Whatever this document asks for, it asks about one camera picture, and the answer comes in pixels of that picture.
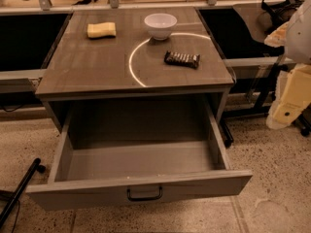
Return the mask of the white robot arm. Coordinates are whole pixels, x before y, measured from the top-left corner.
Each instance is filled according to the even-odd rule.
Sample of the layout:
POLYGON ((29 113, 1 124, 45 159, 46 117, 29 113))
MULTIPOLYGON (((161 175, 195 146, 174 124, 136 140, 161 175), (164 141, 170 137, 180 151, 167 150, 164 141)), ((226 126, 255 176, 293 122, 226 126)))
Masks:
POLYGON ((270 129, 281 129, 294 122, 311 104, 311 0, 305 0, 264 43, 285 47, 285 56, 296 65, 289 72, 280 72, 276 83, 276 99, 266 120, 270 129))

